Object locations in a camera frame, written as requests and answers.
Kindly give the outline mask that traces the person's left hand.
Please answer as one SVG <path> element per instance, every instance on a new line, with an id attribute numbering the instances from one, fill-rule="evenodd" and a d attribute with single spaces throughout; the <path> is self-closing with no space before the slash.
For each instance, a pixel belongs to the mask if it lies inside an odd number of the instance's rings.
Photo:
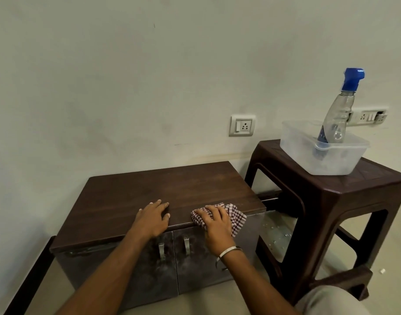
<path id="1" fill-rule="evenodd" d="M 151 212 L 151 203 L 144 209 L 143 217 L 135 217 L 128 234 L 140 240 L 149 240 L 163 233 L 168 226 L 162 226 L 162 218 L 166 214 L 164 211 L 168 208 L 168 202 L 162 202 L 162 212 Z"/>

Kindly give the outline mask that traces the person's right hand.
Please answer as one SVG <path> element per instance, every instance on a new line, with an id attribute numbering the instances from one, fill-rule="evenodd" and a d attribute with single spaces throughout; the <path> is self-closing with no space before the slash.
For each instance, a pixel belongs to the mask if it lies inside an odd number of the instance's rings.
<path id="1" fill-rule="evenodd" d="M 212 213 L 212 217 L 205 212 L 198 211 L 198 214 L 207 225 L 205 241 L 211 253 L 224 263 L 230 256 L 243 255 L 231 236 L 231 221 L 224 208 L 207 205 L 205 209 Z"/>

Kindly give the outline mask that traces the red white checkered cloth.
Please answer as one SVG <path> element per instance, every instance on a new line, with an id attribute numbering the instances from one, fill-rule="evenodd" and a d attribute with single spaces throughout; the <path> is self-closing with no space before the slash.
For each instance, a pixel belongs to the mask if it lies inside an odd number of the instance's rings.
<path id="1" fill-rule="evenodd" d="M 235 238 L 244 226 L 247 220 L 247 216 L 243 212 L 239 211 L 237 206 L 235 206 L 234 204 L 224 204 L 222 202 L 213 206 L 222 207 L 227 212 L 231 221 L 231 236 Z"/>

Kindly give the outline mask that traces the person's right forearm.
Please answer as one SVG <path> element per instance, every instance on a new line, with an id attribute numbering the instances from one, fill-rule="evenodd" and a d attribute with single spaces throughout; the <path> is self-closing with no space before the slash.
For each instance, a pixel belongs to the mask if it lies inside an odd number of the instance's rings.
<path id="1" fill-rule="evenodd" d="M 230 271 L 251 315 L 301 315 L 243 255 L 223 263 Z"/>

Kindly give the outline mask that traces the person's left forearm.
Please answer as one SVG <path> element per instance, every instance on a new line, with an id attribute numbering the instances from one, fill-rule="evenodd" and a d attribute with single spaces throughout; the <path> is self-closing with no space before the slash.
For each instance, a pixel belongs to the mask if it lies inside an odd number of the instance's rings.
<path id="1" fill-rule="evenodd" d="M 149 232 L 131 229 L 55 315 L 116 315 Z"/>

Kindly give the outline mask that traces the dark brown wooden cabinet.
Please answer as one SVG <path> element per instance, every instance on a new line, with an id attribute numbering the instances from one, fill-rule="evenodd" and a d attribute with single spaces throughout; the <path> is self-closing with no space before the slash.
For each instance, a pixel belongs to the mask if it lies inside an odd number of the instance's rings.
<path id="1" fill-rule="evenodd" d="M 222 263 L 215 266 L 204 231 L 192 221 L 191 212 L 205 205 L 234 204 L 247 216 L 235 242 L 254 262 L 266 208 L 228 161 L 94 176 L 50 247 L 74 289 L 117 247 L 138 209 L 158 199 L 169 203 L 168 228 L 143 249 L 118 313 L 233 279 Z M 163 262 L 159 243 L 165 243 Z"/>

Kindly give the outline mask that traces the clear plastic container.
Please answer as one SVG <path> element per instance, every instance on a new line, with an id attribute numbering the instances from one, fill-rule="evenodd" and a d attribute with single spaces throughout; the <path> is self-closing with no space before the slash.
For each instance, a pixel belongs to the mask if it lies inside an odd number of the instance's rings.
<path id="1" fill-rule="evenodd" d="M 369 141 L 346 132 L 343 143 L 318 141 L 321 121 L 283 121 L 280 147 L 311 175 L 348 175 Z"/>

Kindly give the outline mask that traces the dark brown plastic stool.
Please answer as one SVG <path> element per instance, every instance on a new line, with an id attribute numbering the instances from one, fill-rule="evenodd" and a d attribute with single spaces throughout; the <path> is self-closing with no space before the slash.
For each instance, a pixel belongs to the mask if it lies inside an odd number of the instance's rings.
<path id="1" fill-rule="evenodd" d="M 258 241 L 256 254 L 271 284 L 293 305 L 324 285 L 366 299 L 371 267 L 401 206 L 401 173 L 362 157 L 348 175 L 311 175 L 282 150 L 279 139 L 257 144 L 245 176 L 248 186 L 257 170 L 281 189 L 276 210 L 298 218 L 282 262 Z M 355 252 L 355 263 L 316 279 L 334 235 Z"/>

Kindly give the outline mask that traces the person's beige trouser leg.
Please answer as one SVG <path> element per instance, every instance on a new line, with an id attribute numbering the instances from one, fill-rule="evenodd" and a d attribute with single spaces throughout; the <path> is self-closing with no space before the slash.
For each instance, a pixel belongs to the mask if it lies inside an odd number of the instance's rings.
<path id="1" fill-rule="evenodd" d="M 318 286 L 294 306 L 302 315 L 371 315 L 349 292 L 335 286 Z"/>

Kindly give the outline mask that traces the clear blue-capped spray bottle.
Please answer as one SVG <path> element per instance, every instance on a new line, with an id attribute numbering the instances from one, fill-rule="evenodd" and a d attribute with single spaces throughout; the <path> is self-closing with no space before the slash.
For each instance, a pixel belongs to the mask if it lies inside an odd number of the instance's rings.
<path id="1" fill-rule="evenodd" d="M 362 68 L 346 68 L 340 94 L 329 108 L 317 137 L 313 150 L 313 155 L 317 159 L 326 156 L 329 146 L 344 143 L 346 124 L 354 104 L 355 92 L 360 80 L 364 78 L 365 71 Z"/>

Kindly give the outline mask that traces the white wall socket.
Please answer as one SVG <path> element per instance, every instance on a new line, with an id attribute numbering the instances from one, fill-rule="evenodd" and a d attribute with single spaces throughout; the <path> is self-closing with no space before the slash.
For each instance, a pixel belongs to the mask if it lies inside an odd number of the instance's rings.
<path id="1" fill-rule="evenodd" d="M 231 115 L 229 137 L 251 137 L 256 125 L 255 115 Z"/>

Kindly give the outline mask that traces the dark wooden rail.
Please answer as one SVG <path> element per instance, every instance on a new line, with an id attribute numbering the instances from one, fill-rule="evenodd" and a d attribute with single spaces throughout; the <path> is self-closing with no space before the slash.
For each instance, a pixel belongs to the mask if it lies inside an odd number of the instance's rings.
<path id="1" fill-rule="evenodd" d="M 45 248 L 4 312 L 4 315 L 25 315 L 54 260 L 54 255 L 50 252 L 50 246 L 55 238 L 56 236 L 53 235 L 47 242 Z"/>

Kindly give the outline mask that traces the white wall switch panel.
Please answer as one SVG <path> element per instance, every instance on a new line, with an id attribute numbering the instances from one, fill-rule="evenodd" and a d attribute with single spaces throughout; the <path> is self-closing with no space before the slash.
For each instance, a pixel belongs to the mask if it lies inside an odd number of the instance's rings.
<path id="1" fill-rule="evenodd" d="M 388 107 L 354 107 L 349 113 L 347 126 L 377 126 L 384 123 Z"/>

